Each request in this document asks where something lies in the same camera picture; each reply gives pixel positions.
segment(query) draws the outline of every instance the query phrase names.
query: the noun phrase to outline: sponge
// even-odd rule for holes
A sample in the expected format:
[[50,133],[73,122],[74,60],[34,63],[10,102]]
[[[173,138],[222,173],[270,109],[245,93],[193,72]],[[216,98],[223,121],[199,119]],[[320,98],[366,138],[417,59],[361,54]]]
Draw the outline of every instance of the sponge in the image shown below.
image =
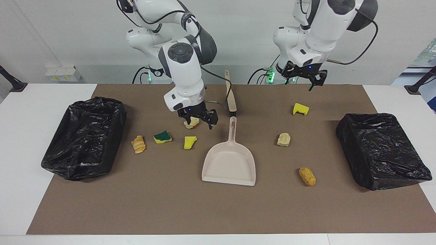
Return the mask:
[[295,103],[293,115],[295,115],[295,113],[297,113],[297,112],[302,113],[306,116],[307,113],[309,112],[309,107]]
[[183,122],[183,124],[185,125],[185,127],[187,129],[192,129],[193,127],[195,127],[198,123],[200,122],[200,119],[196,118],[196,117],[191,117],[191,123],[188,124],[186,121]]
[[197,141],[196,136],[185,136],[185,150],[190,150],[194,145],[195,141]]
[[277,140],[277,145],[289,146],[290,141],[291,141],[291,136],[288,133],[281,133],[279,139]]
[[163,144],[165,142],[173,141],[173,138],[171,138],[171,135],[167,131],[163,131],[160,134],[156,134],[154,137],[154,142],[157,144]]

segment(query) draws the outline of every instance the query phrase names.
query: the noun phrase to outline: plastic bag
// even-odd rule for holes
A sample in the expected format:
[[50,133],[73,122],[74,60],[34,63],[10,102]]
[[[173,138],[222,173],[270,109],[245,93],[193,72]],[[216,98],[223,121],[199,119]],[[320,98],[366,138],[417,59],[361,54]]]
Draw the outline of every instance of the plastic bag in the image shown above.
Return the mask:
[[336,128],[354,180],[369,190],[432,180],[395,116],[346,114]]
[[111,171],[126,121],[123,103],[95,97],[70,105],[41,166],[67,180],[97,178]]

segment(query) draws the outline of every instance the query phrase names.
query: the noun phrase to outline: black cable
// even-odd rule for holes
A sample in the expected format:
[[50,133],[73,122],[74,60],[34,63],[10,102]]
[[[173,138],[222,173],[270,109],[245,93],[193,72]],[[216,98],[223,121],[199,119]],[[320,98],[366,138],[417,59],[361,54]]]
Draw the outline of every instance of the black cable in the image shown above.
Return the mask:
[[117,4],[117,6],[118,6],[118,8],[119,8],[119,10],[124,14],[124,16],[126,16],[127,17],[127,19],[129,19],[134,25],[136,25],[137,27],[142,27],[142,26],[139,26],[138,24],[136,24],[129,16],[127,16],[127,14],[123,11],[123,9],[121,8],[121,6],[120,6],[120,4],[119,4],[119,0],[116,0],[116,4]]
[[272,62],[272,64],[269,66],[271,69],[273,68],[274,63],[279,59],[279,57],[280,57],[280,55],[277,55],[276,59],[275,59],[275,60]]
[[429,83],[429,82],[431,82],[431,81],[433,81],[433,80],[435,80],[436,78],[433,78],[432,80],[430,80],[430,81],[428,81],[428,82],[424,82],[422,85],[426,85],[427,83]]
[[156,24],[157,22],[163,20],[165,17],[167,17],[167,16],[170,15],[170,14],[174,14],[174,13],[186,13],[186,12],[183,11],[183,10],[174,10],[174,11],[171,11],[171,12],[169,12],[169,13],[166,13],[164,16],[162,16],[162,17],[160,17],[159,19],[157,19],[156,21],[152,21],[152,22],[148,22],[148,21],[146,21],[146,20],[142,17],[142,15],[139,13],[138,10],[136,10],[136,13],[138,13],[139,17],[141,17],[141,19],[142,19],[145,23],[147,23],[147,24],[149,24],[149,25],[153,25],[153,24]]
[[303,11],[303,0],[300,0],[300,9],[303,14],[307,14],[307,12]]
[[204,102],[206,102],[206,103],[219,104],[220,106],[224,107],[224,109],[227,109],[227,107],[226,107],[225,105],[221,104],[221,103],[218,102],[218,101],[213,101],[213,100],[204,100]]
[[198,36],[200,36],[200,33],[203,30],[203,28],[201,27],[201,25],[198,21],[195,22],[195,25],[197,26],[197,29],[198,29],[198,33],[197,33],[197,35],[195,35],[195,38],[197,38]]
[[260,79],[261,77],[265,78],[266,76],[268,76],[268,75],[266,75],[266,74],[262,74],[262,75],[260,75],[260,76],[257,78],[256,84],[259,84],[259,79]]
[[142,84],[142,75],[144,75],[144,74],[148,75],[148,72],[143,72],[143,73],[141,73],[141,75],[139,75],[139,83],[140,84]]
[[132,84],[135,84],[136,76],[138,75],[138,73],[139,73],[142,69],[147,69],[147,68],[148,68],[147,66],[143,66],[143,67],[139,68],[139,69],[136,71],[135,76],[133,77],[133,80],[132,80]]
[[259,68],[257,69],[255,72],[253,72],[253,74],[251,74],[250,79],[248,79],[247,84],[250,84],[251,79],[254,77],[254,75],[256,75],[256,73],[258,73],[259,71],[263,71],[263,68]]
[[368,51],[369,47],[372,45],[372,43],[374,42],[375,38],[377,37],[377,34],[378,34],[378,25],[377,25],[377,23],[376,23],[374,20],[372,20],[370,17],[368,17],[368,16],[366,16],[364,13],[362,13],[360,10],[356,9],[356,11],[357,11],[358,13],[360,13],[361,15],[363,15],[363,17],[367,18],[369,21],[371,21],[371,22],[374,24],[374,26],[375,26],[375,34],[374,34],[374,37],[372,38],[371,42],[368,44],[368,46],[366,47],[366,49],[363,50],[363,52],[362,52],[362,53],[361,53],[361,54],[360,54],[356,59],[354,59],[353,61],[351,61],[351,62],[347,62],[347,63],[342,63],[342,62],[340,62],[340,61],[327,60],[328,62],[332,62],[332,63],[340,64],[340,65],[349,65],[349,64],[353,64],[353,63],[356,62],[358,59],[360,59],[360,58],[363,56],[363,54],[366,53],[366,51]]
[[206,70],[206,68],[204,68],[204,67],[202,67],[202,66],[201,66],[201,69],[202,69],[203,71],[205,71],[205,72],[211,74],[212,76],[215,76],[215,77],[220,78],[220,79],[222,79],[222,80],[226,80],[226,81],[228,81],[228,82],[230,83],[230,86],[229,86],[228,91],[227,91],[227,95],[225,96],[225,102],[224,102],[224,104],[227,105],[228,95],[230,94],[230,91],[232,90],[232,82],[231,82],[230,80],[228,80],[227,78],[224,78],[224,77],[219,76],[219,75],[217,75],[217,74],[215,74],[215,73],[213,73],[213,72],[211,72],[211,71]]

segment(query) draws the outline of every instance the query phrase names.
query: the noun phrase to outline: croissant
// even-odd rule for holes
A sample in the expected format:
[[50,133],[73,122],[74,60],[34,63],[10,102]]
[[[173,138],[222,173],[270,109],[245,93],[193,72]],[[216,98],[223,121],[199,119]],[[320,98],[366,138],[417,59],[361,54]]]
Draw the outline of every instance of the croissant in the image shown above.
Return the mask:
[[132,141],[132,146],[135,150],[135,154],[142,153],[146,148],[144,138],[141,135],[136,136],[136,138]]

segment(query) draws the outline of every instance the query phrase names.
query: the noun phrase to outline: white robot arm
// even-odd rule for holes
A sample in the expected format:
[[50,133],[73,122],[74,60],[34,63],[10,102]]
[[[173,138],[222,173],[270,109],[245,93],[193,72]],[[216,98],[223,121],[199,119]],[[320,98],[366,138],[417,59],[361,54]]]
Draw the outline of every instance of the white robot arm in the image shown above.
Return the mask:
[[299,27],[279,27],[274,43],[280,58],[276,70],[286,79],[308,78],[322,86],[327,70],[320,71],[346,30],[368,26],[378,10],[377,0],[296,0],[293,10]]
[[[132,22],[138,27],[127,33],[129,44],[148,57],[154,77],[165,74],[175,84],[164,96],[168,109],[177,111],[179,117],[185,118],[188,123],[191,116],[200,118],[212,129],[218,116],[215,110],[206,109],[200,67],[211,63],[217,54],[212,36],[179,0],[118,2],[124,13],[134,14],[136,18],[136,22]],[[180,24],[188,35],[175,41],[165,39],[159,34],[164,23]]]

